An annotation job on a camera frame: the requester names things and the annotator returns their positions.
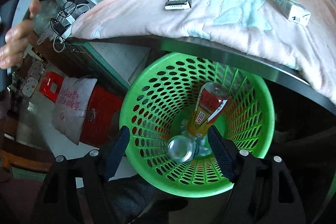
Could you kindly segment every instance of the basket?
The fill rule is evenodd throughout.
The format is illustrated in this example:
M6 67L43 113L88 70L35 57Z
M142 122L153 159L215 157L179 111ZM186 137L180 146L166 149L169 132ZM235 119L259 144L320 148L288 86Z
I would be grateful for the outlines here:
M223 85L232 95L215 125L219 132L255 157L265 157L274 131L274 107L264 80L251 73L181 53L147 67L129 89L120 126L130 129L126 155L153 186L178 196L206 197L233 187L214 155L177 164L167 157L167 142L181 133L206 82Z

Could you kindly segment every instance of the finger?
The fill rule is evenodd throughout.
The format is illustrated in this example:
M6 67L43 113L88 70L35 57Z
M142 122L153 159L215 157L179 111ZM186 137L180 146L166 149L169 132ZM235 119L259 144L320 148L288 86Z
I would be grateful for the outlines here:
M7 56L6 58L0 61L0 68L8 69L10 67L20 65L22 63L22 60L23 60L23 52Z
M21 38L19 40L12 40L10 43L0 48L0 60L5 59L11 55L15 55L19 52L24 52L29 42L28 37Z
M41 3L39 0L32 0L29 5L29 12L30 16L29 18L32 19L34 16L36 16L41 11Z
M5 40L7 43L11 42L12 40L18 40L27 36L32 32L32 30L34 30L34 23L29 19L25 19L18 25L9 29L9 31L6 33Z

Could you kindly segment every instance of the white carton box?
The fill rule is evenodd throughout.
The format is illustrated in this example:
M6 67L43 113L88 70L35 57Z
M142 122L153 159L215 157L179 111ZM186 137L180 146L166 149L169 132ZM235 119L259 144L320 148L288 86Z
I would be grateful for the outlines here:
M307 26L311 12L307 11L306 8L298 0L273 0L284 14L284 16L289 20L299 23L303 26Z

